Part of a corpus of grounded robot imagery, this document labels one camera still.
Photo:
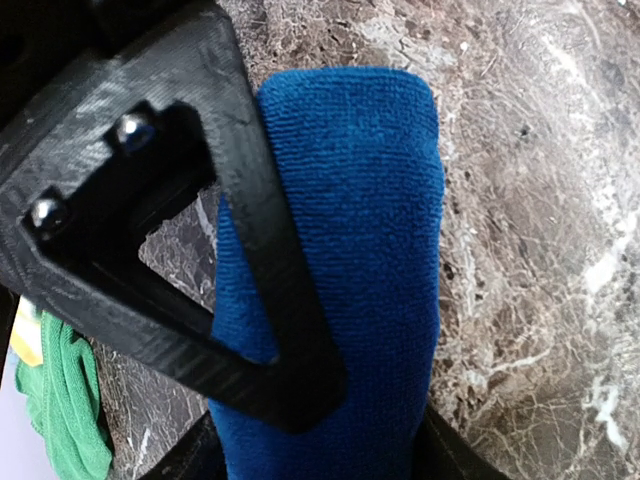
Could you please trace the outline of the cream yellow cloth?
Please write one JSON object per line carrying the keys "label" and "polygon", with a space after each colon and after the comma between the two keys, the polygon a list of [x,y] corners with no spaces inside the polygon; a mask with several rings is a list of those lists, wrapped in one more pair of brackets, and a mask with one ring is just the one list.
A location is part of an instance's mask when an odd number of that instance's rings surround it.
{"label": "cream yellow cloth", "polygon": [[29,367],[43,364],[42,311],[32,302],[21,297],[18,302],[10,346],[21,361]]}

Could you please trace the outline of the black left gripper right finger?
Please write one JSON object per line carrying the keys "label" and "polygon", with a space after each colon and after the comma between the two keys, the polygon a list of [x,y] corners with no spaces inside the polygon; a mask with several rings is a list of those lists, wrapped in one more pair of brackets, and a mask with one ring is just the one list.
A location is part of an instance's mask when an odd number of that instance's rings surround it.
{"label": "black left gripper right finger", "polygon": [[431,404],[417,431],[418,480],[509,480],[478,455]]}

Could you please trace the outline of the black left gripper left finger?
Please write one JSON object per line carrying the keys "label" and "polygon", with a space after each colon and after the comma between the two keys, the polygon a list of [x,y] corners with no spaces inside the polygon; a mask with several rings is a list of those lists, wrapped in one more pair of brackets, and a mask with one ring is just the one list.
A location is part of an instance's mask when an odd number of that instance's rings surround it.
{"label": "black left gripper left finger", "polygon": [[204,414],[143,480],[224,480],[225,459],[212,417]]}

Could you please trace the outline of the royal blue towel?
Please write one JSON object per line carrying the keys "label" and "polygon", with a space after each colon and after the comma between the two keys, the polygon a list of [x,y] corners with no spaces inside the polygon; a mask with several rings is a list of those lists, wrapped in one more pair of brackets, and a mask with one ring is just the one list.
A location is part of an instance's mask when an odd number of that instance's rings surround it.
{"label": "royal blue towel", "polygon": [[402,70],[342,67],[277,73],[257,99],[349,386],[300,435],[212,403],[228,476],[407,479],[440,324],[432,92]]}

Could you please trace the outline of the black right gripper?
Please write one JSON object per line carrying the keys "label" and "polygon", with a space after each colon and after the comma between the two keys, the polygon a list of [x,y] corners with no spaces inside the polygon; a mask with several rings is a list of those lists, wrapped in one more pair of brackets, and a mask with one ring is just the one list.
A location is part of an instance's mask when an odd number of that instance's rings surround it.
{"label": "black right gripper", "polygon": [[1,142],[37,145],[59,126],[113,145],[122,117],[148,103],[155,133],[205,132],[195,109],[162,95],[160,71],[196,44],[189,22],[213,1],[4,1]]}

